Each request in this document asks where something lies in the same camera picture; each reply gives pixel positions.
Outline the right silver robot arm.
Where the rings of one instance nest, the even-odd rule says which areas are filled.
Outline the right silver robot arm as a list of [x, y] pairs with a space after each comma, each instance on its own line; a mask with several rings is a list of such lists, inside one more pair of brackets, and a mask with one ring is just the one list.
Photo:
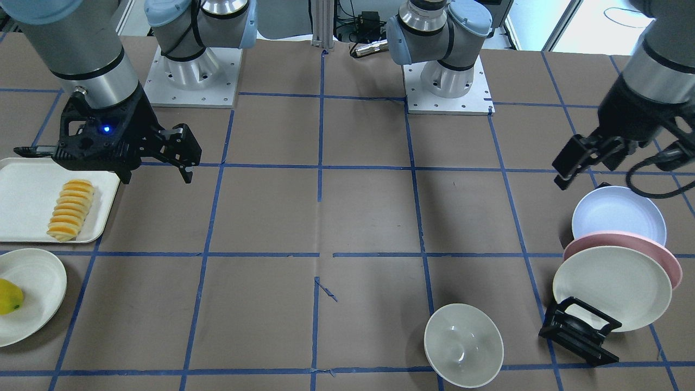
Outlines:
[[[144, 157], [177, 167], [191, 183], [201, 146], [188, 124], [159, 124], [144, 87], [111, 25], [119, 1], [3, 1], [69, 99], [54, 146], [14, 149], [49, 157], [70, 171], [115, 173], [125, 185]], [[193, 92], [212, 104], [214, 87], [232, 87], [216, 49], [248, 49], [257, 37], [256, 1], [146, 1], [160, 48], [163, 92], [178, 102]]]

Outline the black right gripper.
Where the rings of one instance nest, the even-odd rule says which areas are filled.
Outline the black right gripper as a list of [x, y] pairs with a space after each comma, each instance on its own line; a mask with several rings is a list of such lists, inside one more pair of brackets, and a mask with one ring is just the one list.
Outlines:
[[20, 146], [14, 153], [29, 159], [53, 156], [69, 171], [112, 172], [124, 185], [147, 156], [177, 167], [184, 183], [192, 183], [201, 162], [198, 140], [188, 124], [161, 128], [141, 84], [106, 108], [92, 108], [86, 98], [83, 87], [72, 92], [60, 114], [56, 146]]

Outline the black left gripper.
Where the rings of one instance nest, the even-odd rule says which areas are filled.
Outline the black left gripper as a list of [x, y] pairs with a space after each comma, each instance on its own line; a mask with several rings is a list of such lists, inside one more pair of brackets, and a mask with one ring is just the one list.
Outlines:
[[572, 136], [553, 160], [554, 183], [566, 190], [588, 168], [604, 165], [614, 171], [636, 148], [645, 148], [663, 129], [675, 142], [657, 153], [656, 166], [686, 166], [694, 161], [693, 132], [675, 130], [676, 118], [693, 129], [693, 97], [685, 103], [660, 103], [634, 92], [618, 77], [598, 109], [598, 136]]

